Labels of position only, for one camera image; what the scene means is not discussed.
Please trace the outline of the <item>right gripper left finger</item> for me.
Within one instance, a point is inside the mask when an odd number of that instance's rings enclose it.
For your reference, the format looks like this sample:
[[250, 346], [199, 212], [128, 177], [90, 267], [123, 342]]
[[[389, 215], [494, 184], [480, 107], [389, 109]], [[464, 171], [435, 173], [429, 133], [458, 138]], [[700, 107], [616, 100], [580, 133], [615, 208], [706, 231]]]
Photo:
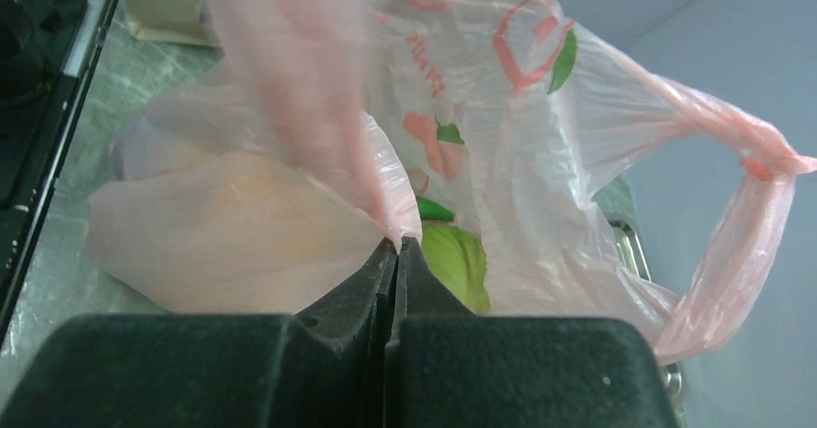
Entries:
[[5, 427], [380, 427], [397, 267], [383, 241], [289, 314], [86, 315], [48, 337]]

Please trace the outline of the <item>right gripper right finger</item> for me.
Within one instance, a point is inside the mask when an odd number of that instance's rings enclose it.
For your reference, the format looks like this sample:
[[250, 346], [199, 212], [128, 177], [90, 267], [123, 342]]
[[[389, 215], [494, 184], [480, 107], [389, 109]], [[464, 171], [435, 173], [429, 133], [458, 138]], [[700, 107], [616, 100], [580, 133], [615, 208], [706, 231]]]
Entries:
[[658, 364], [630, 324], [480, 316], [403, 241], [385, 348], [389, 427], [674, 427]]

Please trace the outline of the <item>pink plastic grocery bag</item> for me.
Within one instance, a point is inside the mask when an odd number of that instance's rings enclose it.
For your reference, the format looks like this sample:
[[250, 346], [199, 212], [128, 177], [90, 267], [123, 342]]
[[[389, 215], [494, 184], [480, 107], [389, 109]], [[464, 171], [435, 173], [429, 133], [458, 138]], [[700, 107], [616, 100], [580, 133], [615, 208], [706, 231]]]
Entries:
[[[647, 71], [557, 0], [206, 0], [224, 57], [154, 98], [89, 199], [87, 256], [177, 312], [296, 311], [383, 240], [452, 212], [502, 315], [609, 316], [657, 360], [723, 347], [816, 161], [770, 124]], [[670, 140], [746, 170], [693, 275], [630, 274], [593, 196]]]

